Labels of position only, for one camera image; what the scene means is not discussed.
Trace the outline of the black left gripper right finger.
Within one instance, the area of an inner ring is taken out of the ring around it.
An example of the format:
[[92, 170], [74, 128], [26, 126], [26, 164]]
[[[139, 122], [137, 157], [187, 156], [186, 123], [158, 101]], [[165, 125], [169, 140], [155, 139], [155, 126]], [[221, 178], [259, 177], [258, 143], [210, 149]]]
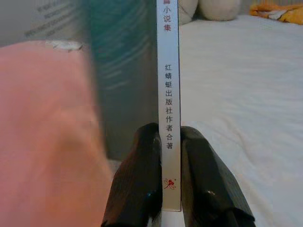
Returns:
[[256, 227], [235, 176], [207, 139], [189, 126], [180, 133], [185, 227]]

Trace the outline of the cream plush toy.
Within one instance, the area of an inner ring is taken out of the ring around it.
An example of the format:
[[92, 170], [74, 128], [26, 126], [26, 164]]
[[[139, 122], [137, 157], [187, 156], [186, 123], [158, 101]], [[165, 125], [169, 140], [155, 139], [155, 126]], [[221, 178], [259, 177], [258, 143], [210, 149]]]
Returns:
[[190, 23], [196, 10], [207, 20], [234, 20], [241, 4], [242, 0], [178, 0], [178, 24], [182, 26]]

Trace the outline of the white quilted mattress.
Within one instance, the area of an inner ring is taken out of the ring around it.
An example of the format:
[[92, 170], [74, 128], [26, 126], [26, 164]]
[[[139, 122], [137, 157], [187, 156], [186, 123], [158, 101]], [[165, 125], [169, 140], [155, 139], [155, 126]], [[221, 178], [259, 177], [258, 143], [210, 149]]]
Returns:
[[182, 124], [234, 174], [256, 227], [303, 227], [303, 26], [197, 19], [179, 40]]

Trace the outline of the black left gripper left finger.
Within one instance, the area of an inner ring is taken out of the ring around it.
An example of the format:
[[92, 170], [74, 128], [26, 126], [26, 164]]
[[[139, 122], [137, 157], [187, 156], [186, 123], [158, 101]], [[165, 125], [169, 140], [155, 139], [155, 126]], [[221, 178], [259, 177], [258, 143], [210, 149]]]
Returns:
[[137, 130], [114, 175], [101, 227], [147, 227], [162, 207], [161, 142], [156, 123]]

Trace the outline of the yellow cartoon egg blanket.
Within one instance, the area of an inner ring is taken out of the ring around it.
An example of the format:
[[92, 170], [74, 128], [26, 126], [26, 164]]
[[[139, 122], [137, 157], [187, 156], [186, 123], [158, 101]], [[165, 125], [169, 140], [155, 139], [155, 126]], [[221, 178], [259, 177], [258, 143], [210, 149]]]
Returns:
[[265, 1], [251, 5], [250, 15], [303, 26], [303, 3], [281, 6]]

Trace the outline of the dark red cover book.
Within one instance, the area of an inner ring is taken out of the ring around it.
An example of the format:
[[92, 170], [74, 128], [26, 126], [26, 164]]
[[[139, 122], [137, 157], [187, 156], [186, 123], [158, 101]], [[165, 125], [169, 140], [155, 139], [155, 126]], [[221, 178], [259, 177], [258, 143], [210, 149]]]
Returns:
[[182, 210], [178, 0], [87, 1], [106, 156], [121, 165], [137, 130], [158, 125], [162, 207], [147, 227], [172, 227]]

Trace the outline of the pink embroidered plush pillow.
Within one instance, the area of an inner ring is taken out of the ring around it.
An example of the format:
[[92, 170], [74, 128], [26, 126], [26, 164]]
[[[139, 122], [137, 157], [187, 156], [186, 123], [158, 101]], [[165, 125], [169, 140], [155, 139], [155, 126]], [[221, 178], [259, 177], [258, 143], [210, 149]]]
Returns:
[[0, 227], [100, 227], [102, 139], [85, 49], [0, 48]]

